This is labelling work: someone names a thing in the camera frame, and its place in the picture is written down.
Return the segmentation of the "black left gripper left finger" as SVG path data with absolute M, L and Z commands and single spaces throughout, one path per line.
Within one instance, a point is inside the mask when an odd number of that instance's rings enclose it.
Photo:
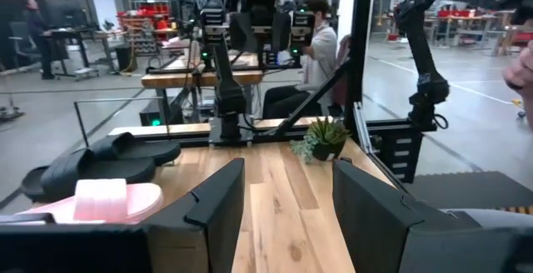
M 152 272 L 230 272 L 244 194 L 245 160 L 235 158 L 144 220 Z

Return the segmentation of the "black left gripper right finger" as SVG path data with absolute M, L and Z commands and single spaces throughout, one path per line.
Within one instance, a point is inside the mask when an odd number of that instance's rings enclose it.
M 356 273 L 395 273 L 410 229 L 438 210 L 352 165 L 332 163 L 336 218 Z

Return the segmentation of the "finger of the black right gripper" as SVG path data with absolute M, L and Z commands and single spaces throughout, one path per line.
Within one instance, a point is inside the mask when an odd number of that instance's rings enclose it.
M 251 44 L 248 34 L 251 31 L 250 15 L 246 12 L 235 12 L 230 16 L 229 34 L 233 50 L 250 52 Z
M 284 51 L 289 46 L 291 35 L 291 16 L 288 13 L 274 13 L 271 25 L 271 49 Z

